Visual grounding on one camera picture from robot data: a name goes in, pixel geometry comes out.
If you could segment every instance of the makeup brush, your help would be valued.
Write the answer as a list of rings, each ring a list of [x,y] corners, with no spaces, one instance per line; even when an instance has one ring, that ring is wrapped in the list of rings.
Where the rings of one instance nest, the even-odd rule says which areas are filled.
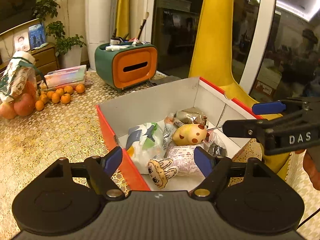
[[[142,21],[142,24],[140,26],[140,30],[139,30],[139,33],[138,33],[138,36],[137,36],[137,39],[139,40],[140,39],[140,36],[141,36],[141,33],[142,33],[142,30],[143,30],[143,27],[146,25],[146,21],[149,17],[149,12],[146,12],[146,16],[144,17],[143,21]]]

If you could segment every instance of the window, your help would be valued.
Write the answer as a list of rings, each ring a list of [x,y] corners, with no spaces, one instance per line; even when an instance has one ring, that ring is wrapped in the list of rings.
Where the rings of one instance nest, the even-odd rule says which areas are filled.
[[[232,74],[240,82],[256,27],[260,0],[234,0],[232,24]]]
[[[277,0],[250,96],[259,102],[320,96],[320,0]]]
[[[155,0],[151,43],[158,70],[187,78],[203,0]]]

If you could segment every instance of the black cable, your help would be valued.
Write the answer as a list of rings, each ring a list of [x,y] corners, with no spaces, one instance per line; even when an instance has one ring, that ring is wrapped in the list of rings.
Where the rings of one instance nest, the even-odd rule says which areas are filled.
[[[298,228],[299,227],[301,227],[305,222],[307,222],[309,219],[311,219],[311,218],[313,218],[318,212],[320,211],[320,208],[318,208],[318,210],[316,211],[316,212],[314,212],[312,215],[310,215],[307,219],[305,219],[299,226],[298,226]]]

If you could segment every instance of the potato-shaped toy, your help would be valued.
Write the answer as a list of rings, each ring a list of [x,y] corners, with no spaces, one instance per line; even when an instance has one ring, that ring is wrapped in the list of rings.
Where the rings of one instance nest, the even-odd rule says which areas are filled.
[[[172,140],[177,146],[195,145],[201,143],[207,136],[207,129],[203,124],[185,124],[173,134]]]

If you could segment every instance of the white air purifier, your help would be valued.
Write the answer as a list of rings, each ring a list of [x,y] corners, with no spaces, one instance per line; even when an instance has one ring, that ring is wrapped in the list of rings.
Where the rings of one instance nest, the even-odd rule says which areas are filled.
[[[111,0],[85,0],[85,34],[90,68],[96,69],[96,48],[110,41]]]

